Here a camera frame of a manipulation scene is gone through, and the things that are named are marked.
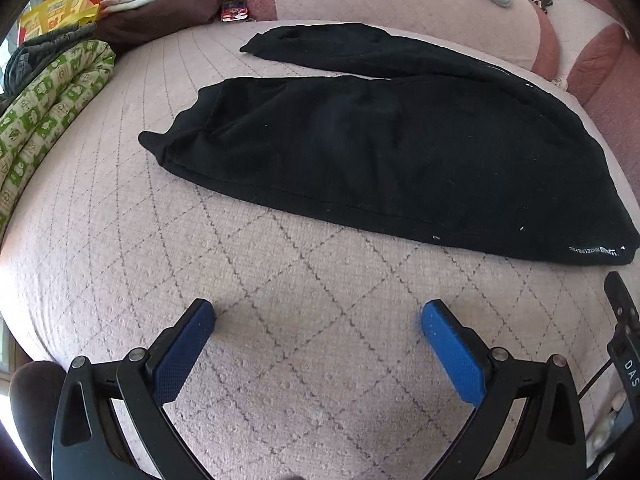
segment screw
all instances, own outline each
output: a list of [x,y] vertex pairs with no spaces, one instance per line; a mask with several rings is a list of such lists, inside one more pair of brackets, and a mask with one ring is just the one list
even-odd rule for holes
[[509,352],[499,346],[491,350],[491,355],[496,361],[506,361],[509,358]]
[[560,354],[554,354],[552,361],[556,366],[563,367],[566,366],[566,358]]
[[82,368],[85,362],[86,362],[86,357],[84,357],[83,355],[80,355],[76,357],[73,361],[71,361],[71,367]]
[[144,348],[134,348],[131,352],[129,352],[129,361],[137,363],[138,361],[142,361],[145,355],[146,350]]

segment black garment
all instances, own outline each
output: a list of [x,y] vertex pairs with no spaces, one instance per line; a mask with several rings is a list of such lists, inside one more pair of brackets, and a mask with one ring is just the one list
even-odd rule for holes
[[242,52],[356,76],[235,78],[140,143],[173,174],[276,209],[444,246],[628,264],[640,244],[600,145],[497,66],[359,24]]

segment quilted bedsheet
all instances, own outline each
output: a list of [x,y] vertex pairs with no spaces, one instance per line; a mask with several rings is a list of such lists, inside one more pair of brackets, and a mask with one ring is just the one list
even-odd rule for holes
[[[122,59],[14,211],[0,251],[0,310],[32,357],[67,367],[78,354],[121,359],[206,298],[216,330],[165,408],[215,478],[420,479],[470,413],[420,334],[421,306],[442,298],[516,357],[566,356],[580,388],[607,359],[610,269],[360,232],[233,200],[158,167],[138,134],[165,131],[198,88],[236,76],[335,75],[239,53],[284,23],[293,22],[192,28]],[[488,60],[562,99],[603,146],[639,225],[619,165],[574,97],[488,55],[389,31]],[[636,301],[639,267],[636,259],[619,269]],[[587,426],[610,372],[582,401]],[[123,425],[152,472],[126,417]]]

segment dark gray blanket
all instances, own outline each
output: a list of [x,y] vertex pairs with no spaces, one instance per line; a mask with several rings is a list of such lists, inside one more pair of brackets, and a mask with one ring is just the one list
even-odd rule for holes
[[4,71],[4,97],[13,101],[57,56],[94,35],[95,23],[69,25],[25,41]]

